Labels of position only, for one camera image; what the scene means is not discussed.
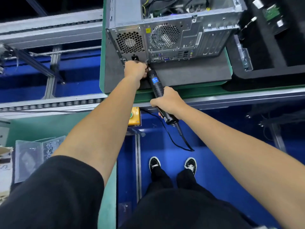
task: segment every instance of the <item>black sneaker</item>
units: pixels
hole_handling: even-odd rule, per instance
[[[153,168],[156,167],[156,166],[161,167],[159,159],[157,157],[151,157],[150,160],[149,160],[149,170],[150,170],[150,172],[152,172]]]
[[[185,169],[190,169],[195,176],[196,169],[197,169],[197,162],[196,162],[195,158],[188,158],[185,161],[184,168]]]

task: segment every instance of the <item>power socket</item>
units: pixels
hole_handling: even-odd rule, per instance
[[[0,127],[0,146],[6,146],[6,141],[9,136],[9,130],[9,128]]]

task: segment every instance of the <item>white shoelace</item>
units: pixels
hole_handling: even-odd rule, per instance
[[[184,166],[185,169],[190,169],[192,170],[192,172],[194,172],[194,166],[193,165],[189,165],[188,167],[186,167],[186,165]]]
[[[152,166],[152,169],[153,169],[154,167],[156,167],[156,166],[158,166],[158,164],[153,165],[153,166]]]

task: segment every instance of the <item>forearm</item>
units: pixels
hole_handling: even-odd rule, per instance
[[[187,105],[179,110],[179,117],[285,228],[305,224],[304,165]]]
[[[106,185],[124,141],[137,83],[124,78],[112,93],[68,134],[54,155],[66,155],[97,169]]]

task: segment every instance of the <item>electric screwdriver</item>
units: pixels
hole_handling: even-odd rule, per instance
[[[157,73],[155,70],[151,69],[150,67],[148,68],[148,72],[147,72],[147,78],[149,81],[149,84],[155,94],[155,97],[162,97],[164,94],[164,88],[162,86],[162,83],[159,80],[159,77],[157,76]],[[161,116],[163,117],[163,119],[165,120],[165,123],[168,125],[174,125],[175,123],[177,123],[179,120],[172,114],[169,114],[165,111],[163,111],[161,108],[159,108],[157,106],[159,113],[161,114]]]

